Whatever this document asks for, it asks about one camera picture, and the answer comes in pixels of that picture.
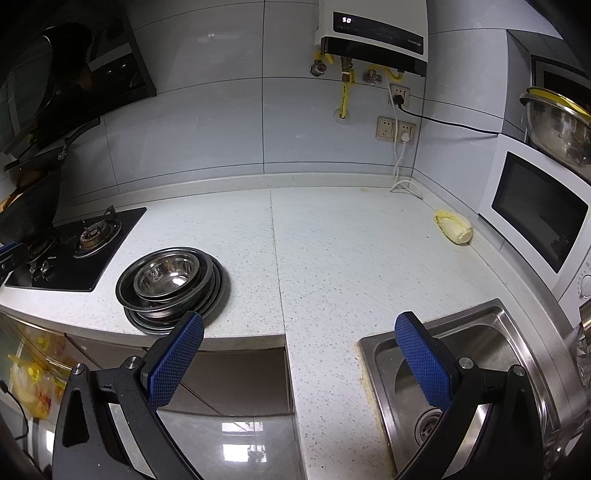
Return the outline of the large steel plate with label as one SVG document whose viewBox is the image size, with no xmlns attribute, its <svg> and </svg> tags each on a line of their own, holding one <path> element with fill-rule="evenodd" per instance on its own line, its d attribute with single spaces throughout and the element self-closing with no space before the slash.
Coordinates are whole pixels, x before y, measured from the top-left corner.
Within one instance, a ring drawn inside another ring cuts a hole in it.
<svg viewBox="0 0 591 480">
<path fill-rule="evenodd" d="M 128 268 L 115 288 L 127 320 L 148 335 L 162 336 L 169 333 L 187 312 L 197 313 L 204 322 L 214 319 L 228 302 L 230 280 L 217 258 L 204 252 L 199 255 L 204 259 L 204 268 L 199 269 L 204 272 L 197 274 L 195 286 L 190 286 L 180 300 L 166 300 L 162 306 L 149 306 L 147 300 L 141 300 L 133 292 L 131 274 L 138 272 L 138 263 L 133 264 L 134 270 Z"/>
</svg>

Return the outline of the small steel bowl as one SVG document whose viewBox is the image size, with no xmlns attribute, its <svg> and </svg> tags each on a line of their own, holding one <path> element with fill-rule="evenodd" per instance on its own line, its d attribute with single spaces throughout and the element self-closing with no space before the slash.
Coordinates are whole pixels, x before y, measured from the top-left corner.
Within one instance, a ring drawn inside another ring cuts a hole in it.
<svg viewBox="0 0 591 480">
<path fill-rule="evenodd" d="M 158 254 L 142 265 L 133 279 L 134 292 L 145 300 L 163 300 L 179 294 L 197 276 L 200 262 L 190 252 Z"/>
</svg>

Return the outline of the large steel bowl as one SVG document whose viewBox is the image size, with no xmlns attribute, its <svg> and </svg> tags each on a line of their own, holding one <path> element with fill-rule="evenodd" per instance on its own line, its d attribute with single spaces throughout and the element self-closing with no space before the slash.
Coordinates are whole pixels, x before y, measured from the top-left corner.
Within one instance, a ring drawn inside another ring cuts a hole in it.
<svg viewBox="0 0 591 480">
<path fill-rule="evenodd" d="M 212 279 L 211 255 L 191 247 L 170 247 L 128 266 L 116 283 L 115 295 L 124 308 L 156 317 L 197 299 Z"/>
</svg>

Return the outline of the black gas stove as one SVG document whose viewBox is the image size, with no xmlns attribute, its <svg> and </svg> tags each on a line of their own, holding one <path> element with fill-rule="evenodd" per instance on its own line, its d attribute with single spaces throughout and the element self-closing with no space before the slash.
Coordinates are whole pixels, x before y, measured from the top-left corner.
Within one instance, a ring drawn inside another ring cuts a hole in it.
<svg viewBox="0 0 591 480">
<path fill-rule="evenodd" d="M 39 257 L 11 272 L 6 287 L 90 292 L 124 240 L 146 213 L 145 207 L 117 210 L 55 228 L 53 243 Z"/>
</svg>

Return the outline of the yellow plastic bag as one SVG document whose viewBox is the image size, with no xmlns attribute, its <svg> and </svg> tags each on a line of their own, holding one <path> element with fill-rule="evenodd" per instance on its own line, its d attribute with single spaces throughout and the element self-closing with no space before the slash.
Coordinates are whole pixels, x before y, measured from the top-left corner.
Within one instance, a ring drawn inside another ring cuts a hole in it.
<svg viewBox="0 0 591 480">
<path fill-rule="evenodd" d="M 36 362 L 9 354 L 11 392 L 33 418 L 47 419 L 62 398 L 65 383 Z"/>
</svg>

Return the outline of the napa cabbage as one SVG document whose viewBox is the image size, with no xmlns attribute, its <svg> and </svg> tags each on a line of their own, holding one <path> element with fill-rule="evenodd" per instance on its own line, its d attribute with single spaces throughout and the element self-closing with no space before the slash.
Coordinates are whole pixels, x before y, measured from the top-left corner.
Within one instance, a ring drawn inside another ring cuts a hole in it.
<svg viewBox="0 0 591 480">
<path fill-rule="evenodd" d="M 439 209 L 434 221 L 442 233 L 456 245 L 467 245 L 472 241 L 474 228 L 462 215 L 453 211 Z"/>
</svg>

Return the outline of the black range hood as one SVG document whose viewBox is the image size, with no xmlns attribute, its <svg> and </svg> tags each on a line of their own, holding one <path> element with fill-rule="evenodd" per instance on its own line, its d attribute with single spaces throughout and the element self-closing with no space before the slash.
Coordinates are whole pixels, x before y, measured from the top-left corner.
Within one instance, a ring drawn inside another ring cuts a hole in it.
<svg viewBox="0 0 591 480">
<path fill-rule="evenodd" d="M 37 13 L 50 46 L 43 110 L 97 117 L 156 95 L 124 1 L 44 1 Z"/>
</svg>

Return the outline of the white microwave oven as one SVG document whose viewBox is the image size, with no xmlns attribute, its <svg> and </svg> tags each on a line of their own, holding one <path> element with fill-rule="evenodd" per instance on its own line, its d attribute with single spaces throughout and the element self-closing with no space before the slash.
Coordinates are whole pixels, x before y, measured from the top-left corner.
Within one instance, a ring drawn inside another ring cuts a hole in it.
<svg viewBox="0 0 591 480">
<path fill-rule="evenodd" d="M 536 272 L 570 323 L 581 323 L 590 304 L 590 185 L 501 135 L 478 213 Z"/>
</svg>

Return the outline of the steel mixing bowl on microwave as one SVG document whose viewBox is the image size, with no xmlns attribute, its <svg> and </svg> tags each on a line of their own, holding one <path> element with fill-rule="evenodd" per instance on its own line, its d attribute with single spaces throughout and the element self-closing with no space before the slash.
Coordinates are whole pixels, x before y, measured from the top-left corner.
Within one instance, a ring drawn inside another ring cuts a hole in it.
<svg viewBox="0 0 591 480">
<path fill-rule="evenodd" d="M 520 96 L 531 143 L 590 182 L 590 113 L 567 97 L 542 87 Z"/>
</svg>

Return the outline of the white gas water heater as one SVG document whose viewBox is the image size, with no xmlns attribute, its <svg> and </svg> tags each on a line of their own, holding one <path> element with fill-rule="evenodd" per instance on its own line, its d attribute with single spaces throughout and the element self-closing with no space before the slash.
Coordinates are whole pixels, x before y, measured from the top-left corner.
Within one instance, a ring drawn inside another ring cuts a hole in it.
<svg viewBox="0 0 591 480">
<path fill-rule="evenodd" d="M 324 54 L 424 77 L 428 68 L 427 2 L 319 1 L 315 46 Z"/>
</svg>

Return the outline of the beige wall socket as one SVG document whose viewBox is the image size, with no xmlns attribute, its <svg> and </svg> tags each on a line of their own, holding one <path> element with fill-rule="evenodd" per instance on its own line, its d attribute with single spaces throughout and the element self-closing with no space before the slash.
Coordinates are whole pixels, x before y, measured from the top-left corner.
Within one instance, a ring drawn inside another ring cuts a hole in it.
<svg viewBox="0 0 591 480">
<path fill-rule="evenodd" d="M 402 98 L 404 108 L 410 106 L 411 90 L 407 87 L 391 83 L 390 106 L 393 106 L 392 99 Z M 396 141 L 405 144 L 413 144 L 417 133 L 417 125 L 414 123 L 404 122 L 399 118 L 389 118 L 380 116 L 377 120 L 376 138 L 378 140 Z"/>
</svg>

